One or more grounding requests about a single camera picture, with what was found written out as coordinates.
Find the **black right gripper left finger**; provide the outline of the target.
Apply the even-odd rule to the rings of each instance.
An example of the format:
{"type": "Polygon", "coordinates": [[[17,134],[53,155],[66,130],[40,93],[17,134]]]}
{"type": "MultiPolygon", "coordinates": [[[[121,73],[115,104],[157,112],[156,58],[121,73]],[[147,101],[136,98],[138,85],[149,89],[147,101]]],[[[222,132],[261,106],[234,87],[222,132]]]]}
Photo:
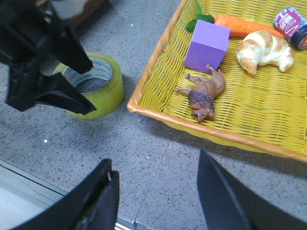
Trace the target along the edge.
{"type": "Polygon", "coordinates": [[[103,159],[57,202],[14,230],[113,230],[118,219],[119,173],[103,159]]]}

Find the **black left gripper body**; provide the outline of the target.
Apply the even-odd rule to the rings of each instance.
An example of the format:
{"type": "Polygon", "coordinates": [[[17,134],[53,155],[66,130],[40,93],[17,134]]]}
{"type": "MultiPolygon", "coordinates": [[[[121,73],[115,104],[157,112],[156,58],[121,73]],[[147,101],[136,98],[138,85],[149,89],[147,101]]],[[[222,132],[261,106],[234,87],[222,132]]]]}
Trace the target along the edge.
{"type": "Polygon", "coordinates": [[[35,0],[0,2],[0,61],[9,66],[5,103],[21,112],[39,104],[35,87],[40,66],[51,55],[58,33],[45,17],[35,0]]]}

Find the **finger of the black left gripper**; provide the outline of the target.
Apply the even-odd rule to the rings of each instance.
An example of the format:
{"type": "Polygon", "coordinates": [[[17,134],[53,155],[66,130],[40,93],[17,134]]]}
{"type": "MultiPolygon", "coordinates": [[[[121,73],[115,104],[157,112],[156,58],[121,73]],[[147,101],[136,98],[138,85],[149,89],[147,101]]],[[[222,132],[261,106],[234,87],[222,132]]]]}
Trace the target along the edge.
{"type": "Polygon", "coordinates": [[[51,54],[58,61],[80,74],[91,70],[93,68],[92,61],[80,44],[72,20],[61,21],[57,32],[51,54]]]}
{"type": "Polygon", "coordinates": [[[96,107],[61,73],[52,76],[39,74],[35,87],[35,101],[82,115],[96,110],[96,107]]]}

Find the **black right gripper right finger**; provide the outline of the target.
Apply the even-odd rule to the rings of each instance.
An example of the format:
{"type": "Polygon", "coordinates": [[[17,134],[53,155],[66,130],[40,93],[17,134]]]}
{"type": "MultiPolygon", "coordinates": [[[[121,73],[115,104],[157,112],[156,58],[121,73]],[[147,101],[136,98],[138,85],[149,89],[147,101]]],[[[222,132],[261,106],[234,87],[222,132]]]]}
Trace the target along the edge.
{"type": "Polygon", "coordinates": [[[248,189],[200,150],[197,189],[210,230],[305,230],[306,222],[248,189]]]}

